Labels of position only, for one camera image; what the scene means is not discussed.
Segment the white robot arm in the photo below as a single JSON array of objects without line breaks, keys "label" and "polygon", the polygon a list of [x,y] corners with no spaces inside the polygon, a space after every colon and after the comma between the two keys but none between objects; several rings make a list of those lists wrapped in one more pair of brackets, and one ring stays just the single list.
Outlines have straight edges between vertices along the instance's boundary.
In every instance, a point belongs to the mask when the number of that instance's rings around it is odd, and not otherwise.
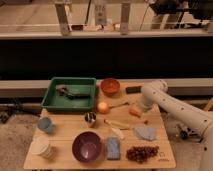
[{"label": "white robot arm", "polygon": [[141,87],[140,105],[142,109],[149,111],[154,104],[158,104],[195,131],[204,143],[199,171],[213,171],[213,116],[170,96],[167,91],[168,84],[164,80],[144,83]]}]

